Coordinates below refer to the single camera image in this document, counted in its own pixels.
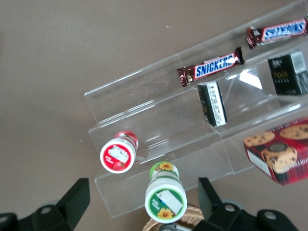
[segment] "yogurt bottle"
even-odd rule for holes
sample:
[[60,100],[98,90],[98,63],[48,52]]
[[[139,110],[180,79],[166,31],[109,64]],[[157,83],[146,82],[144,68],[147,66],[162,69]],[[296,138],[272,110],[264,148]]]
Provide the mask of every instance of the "yogurt bottle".
[[148,215],[164,224],[179,220],[187,209],[187,198],[178,169],[167,161],[156,163],[150,179],[144,203]]
[[127,172],[134,164],[138,138],[131,131],[121,131],[101,149],[102,166],[112,173]]

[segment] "red box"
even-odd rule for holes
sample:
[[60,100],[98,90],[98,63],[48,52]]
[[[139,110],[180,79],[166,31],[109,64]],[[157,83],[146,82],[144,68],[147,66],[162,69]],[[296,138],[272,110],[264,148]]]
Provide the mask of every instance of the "red box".
[[308,178],[308,116],[244,139],[249,160],[281,185]]

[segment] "acrylic shelf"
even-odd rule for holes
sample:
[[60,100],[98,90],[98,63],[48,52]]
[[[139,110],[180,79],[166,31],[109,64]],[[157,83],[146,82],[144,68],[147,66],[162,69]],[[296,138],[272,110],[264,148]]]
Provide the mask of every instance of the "acrylic shelf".
[[[308,37],[279,41],[250,50],[249,26],[265,27],[306,15],[306,0],[281,9],[205,41],[118,80],[85,93],[97,121],[89,130],[98,151],[122,130],[139,138],[134,166],[124,174],[103,167],[96,186],[112,217],[144,206],[150,167],[172,161],[185,190],[197,187],[198,177],[216,180],[253,167],[245,155],[243,138],[288,120],[308,115],[308,96],[278,96],[268,58],[302,51],[308,64]],[[183,88],[177,69],[232,52],[242,47],[245,65],[209,76]],[[207,124],[196,86],[217,81],[228,123]]]

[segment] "black package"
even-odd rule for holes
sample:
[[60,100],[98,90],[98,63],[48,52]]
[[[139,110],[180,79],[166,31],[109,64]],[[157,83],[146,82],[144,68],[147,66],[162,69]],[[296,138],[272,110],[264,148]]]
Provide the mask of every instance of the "black package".
[[268,59],[277,95],[308,93],[308,72],[301,51]]
[[216,81],[198,84],[198,92],[205,118],[214,127],[227,123],[222,96]]

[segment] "candy bar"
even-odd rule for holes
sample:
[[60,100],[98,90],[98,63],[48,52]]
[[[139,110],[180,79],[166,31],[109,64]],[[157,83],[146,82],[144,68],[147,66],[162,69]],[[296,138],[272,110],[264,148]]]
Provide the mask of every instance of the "candy bar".
[[191,82],[224,71],[238,64],[244,64],[241,47],[236,48],[233,53],[204,61],[198,65],[179,68],[177,71],[182,86],[186,87]]
[[281,39],[287,39],[294,36],[306,35],[308,33],[307,18],[256,29],[250,27],[247,29],[247,41],[249,48],[255,48],[257,45],[264,45]]

